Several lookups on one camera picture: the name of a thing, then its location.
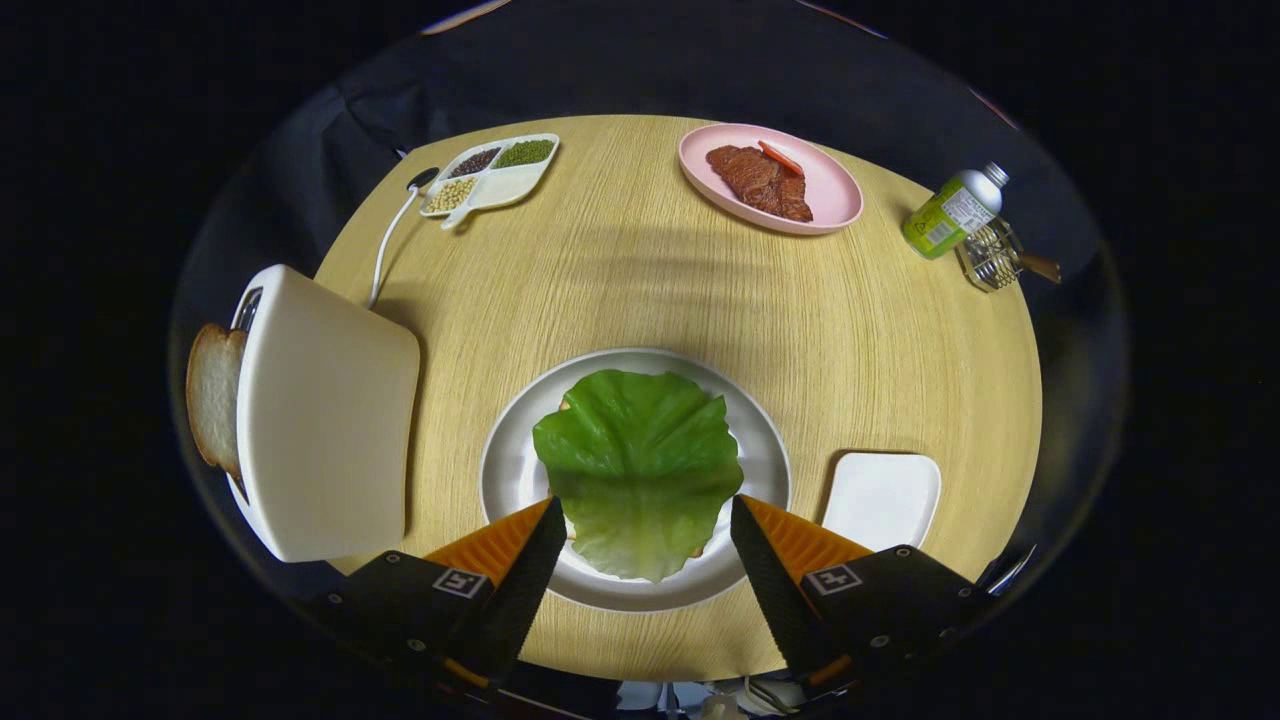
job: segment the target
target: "black background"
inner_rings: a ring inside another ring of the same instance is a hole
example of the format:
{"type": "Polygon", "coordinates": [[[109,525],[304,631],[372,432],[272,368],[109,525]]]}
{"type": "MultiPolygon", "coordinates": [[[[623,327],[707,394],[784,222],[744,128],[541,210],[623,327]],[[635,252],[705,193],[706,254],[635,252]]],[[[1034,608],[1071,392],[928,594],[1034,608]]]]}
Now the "black background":
{"type": "MultiPolygon", "coordinates": [[[[164,380],[173,283],[210,199],[323,83],[466,3],[415,5],[83,5],[26,26],[17,114],[29,105],[32,132],[14,150],[42,197],[17,193],[8,243],[22,255],[5,514],[26,716],[426,711],[238,564],[183,471],[164,380]]],[[[1254,229],[1274,206],[1257,145],[1274,102],[1266,18],[835,5],[950,68],[1057,158],[1111,242],[1134,340],[1123,455],[1078,539],[925,684],[863,714],[1274,714],[1249,679],[1275,662],[1258,532],[1276,477],[1254,229]]]]}

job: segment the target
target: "cooked meat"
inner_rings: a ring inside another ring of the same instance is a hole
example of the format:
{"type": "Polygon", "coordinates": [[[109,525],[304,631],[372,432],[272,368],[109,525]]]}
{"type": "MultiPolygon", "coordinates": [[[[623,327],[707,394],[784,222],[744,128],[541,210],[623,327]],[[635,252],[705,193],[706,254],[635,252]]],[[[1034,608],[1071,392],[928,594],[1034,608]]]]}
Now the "cooked meat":
{"type": "Polygon", "coordinates": [[[751,208],[788,220],[813,222],[813,210],[804,201],[804,177],[764,152],[724,145],[708,152],[707,161],[751,208]]]}
{"type": "Polygon", "coordinates": [[[778,179],[778,202],[782,204],[783,218],[813,222],[813,210],[804,201],[804,176],[797,176],[788,168],[782,168],[782,177],[778,179]]]}

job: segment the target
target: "divided white tray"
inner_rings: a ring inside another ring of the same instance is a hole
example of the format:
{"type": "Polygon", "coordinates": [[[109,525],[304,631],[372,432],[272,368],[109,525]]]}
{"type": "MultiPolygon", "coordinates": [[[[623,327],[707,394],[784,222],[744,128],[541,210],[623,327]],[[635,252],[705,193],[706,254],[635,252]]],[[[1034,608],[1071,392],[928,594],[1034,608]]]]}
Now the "divided white tray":
{"type": "Polygon", "coordinates": [[[476,145],[468,150],[463,150],[457,158],[449,163],[439,176],[435,177],[435,182],[431,187],[426,190],[426,196],[422,199],[422,205],[419,208],[419,214],[426,218],[439,218],[448,215],[440,228],[449,229],[453,225],[462,222],[472,210],[483,210],[486,208],[500,208],[503,205],[511,205],[522,200],[526,195],[532,192],[538,187],[538,182],[543,179],[543,173],[547,172],[547,167],[552,164],[556,159],[556,151],[559,150],[559,136],[550,132],[540,132],[535,135],[521,135],[518,137],[508,137],[506,140],[495,140],[493,142],[485,142],[484,145],[476,145]],[[509,168],[494,168],[493,164],[502,158],[502,154],[507,151],[508,147],[517,142],[527,142],[530,140],[549,140],[552,141],[552,152],[540,163],[529,163],[526,165],[512,165],[509,168]],[[484,152],[485,150],[492,150],[497,147],[498,154],[489,160],[489,165],[471,174],[451,178],[449,174],[476,152],[484,152]],[[435,213],[428,213],[426,206],[435,199],[440,188],[449,184],[451,182],[466,181],[475,178],[476,183],[471,188],[466,200],[458,204],[457,208],[452,210],[439,210],[435,213]]]}

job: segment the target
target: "green bottle label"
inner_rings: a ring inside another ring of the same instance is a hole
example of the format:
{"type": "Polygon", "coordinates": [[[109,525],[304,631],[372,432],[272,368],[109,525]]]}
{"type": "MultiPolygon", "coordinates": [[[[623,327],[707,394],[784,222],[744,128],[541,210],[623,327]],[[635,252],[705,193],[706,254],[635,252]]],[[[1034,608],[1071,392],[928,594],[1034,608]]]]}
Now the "green bottle label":
{"type": "Polygon", "coordinates": [[[951,178],[902,223],[902,234],[916,252],[934,260],[995,217],[960,178],[951,178]]]}

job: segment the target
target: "silver bottle cap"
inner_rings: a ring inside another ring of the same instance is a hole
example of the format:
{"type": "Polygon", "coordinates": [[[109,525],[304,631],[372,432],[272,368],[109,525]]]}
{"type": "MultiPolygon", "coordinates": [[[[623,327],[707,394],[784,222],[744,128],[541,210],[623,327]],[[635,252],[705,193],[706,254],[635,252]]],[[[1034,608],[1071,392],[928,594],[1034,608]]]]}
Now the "silver bottle cap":
{"type": "Polygon", "coordinates": [[[1000,169],[1000,165],[995,163],[987,163],[987,167],[982,169],[982,174],[987,176],[987,179],[993,182],[996,187],[1005,187],[1009,182],[1009,173],[1000,169]]]}

